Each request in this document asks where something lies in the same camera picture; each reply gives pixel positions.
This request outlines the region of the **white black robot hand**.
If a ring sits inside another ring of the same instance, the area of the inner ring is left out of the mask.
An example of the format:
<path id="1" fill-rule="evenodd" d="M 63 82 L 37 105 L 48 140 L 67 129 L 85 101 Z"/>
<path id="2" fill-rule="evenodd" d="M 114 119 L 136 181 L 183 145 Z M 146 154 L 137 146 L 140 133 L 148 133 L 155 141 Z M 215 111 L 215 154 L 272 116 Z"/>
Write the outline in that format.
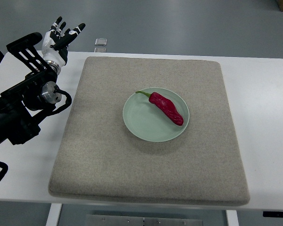
<path id="1" fill-rule="evenodd" d="M 46 32 L 42 44 L 43 59 L 46 62 L 53 62 L 58 67 L 63 67 L 67 64 L 68 46 L 73 42 L 85 28 L 86 24 L 81 23 L 74 29 L 63 29 L 66 22 L 61 22 L 62 17 L 59 16 Z"/>

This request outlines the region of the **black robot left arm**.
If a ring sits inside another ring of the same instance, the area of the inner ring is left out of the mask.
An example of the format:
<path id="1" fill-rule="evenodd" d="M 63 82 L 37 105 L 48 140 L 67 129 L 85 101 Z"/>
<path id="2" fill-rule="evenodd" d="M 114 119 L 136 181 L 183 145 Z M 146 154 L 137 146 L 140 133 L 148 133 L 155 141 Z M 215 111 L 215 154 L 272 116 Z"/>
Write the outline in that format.
<path id="1" fill-rule="evenodd" d="M 24 144 L 37 136 L 39 124 L 67 109 L 71 96 L 56 84 L 58 74 L 37 53 L 35 45 L 42 35 L 33 32 L 7 45 L 7 50 L 31 72 L 25 79 L 0 95 L 0 144 L 8 139 Z"/>

